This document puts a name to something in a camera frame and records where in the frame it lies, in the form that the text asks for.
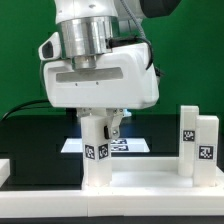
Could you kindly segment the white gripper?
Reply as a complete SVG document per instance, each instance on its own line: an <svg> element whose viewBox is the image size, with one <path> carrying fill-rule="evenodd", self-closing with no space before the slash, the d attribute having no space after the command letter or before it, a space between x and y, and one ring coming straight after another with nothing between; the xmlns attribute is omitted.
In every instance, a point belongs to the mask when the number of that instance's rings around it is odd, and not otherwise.
<svg viewBox="0 0 224 224"><path fill-rule="evenodd" d="M105 138L120 136L122 109L144 109L159 99L154 66L146 69L145 43L117 47L97 58L95 69L73 70L69 60L44 66L47 96L54 107L78 108L79 118L89 116L90 108L107 108Z"/></svg>

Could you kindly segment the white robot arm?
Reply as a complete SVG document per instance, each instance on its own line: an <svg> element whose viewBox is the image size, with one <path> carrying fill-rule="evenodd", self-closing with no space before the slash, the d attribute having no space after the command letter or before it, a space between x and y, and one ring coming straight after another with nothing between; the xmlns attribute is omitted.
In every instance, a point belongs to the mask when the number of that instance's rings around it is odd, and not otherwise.
<svg viewBox="0 0 224 224"><path fill-rule="evenodd" d="M39 47L52 106L102 116L106 137L119 136L125 109L152 107L160 71L141 26L170 15L181 0L54 0L55 32Z"/></svg>

